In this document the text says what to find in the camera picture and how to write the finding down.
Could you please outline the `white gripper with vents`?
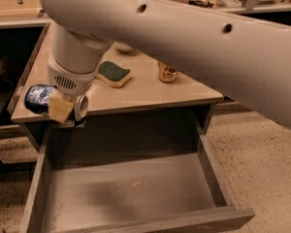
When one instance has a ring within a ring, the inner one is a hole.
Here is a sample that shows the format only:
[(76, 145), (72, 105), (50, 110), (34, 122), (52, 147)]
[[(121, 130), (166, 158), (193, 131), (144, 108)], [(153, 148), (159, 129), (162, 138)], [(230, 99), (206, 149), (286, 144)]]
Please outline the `white gripper with vents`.
[(49, 117), (63, 123), (75, 106), (76, 98), (73, 96), (85, 94), (91, 88), (95, 76), (96, 71), (87, 74), (68, 71), (59, 65), (51, 55), (48, 59), (47, 78), (49, 84), (58, 90), (56, 89), (49, 96)]

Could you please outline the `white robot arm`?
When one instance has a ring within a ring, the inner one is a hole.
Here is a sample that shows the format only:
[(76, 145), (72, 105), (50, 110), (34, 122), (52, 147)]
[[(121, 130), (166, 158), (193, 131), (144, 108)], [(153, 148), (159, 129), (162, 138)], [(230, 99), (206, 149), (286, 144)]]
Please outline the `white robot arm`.
[(168, 0), (40, 0), (54, 22), (48, 80), (86, 93), (120, 42), (291, 129), (291, 26)]

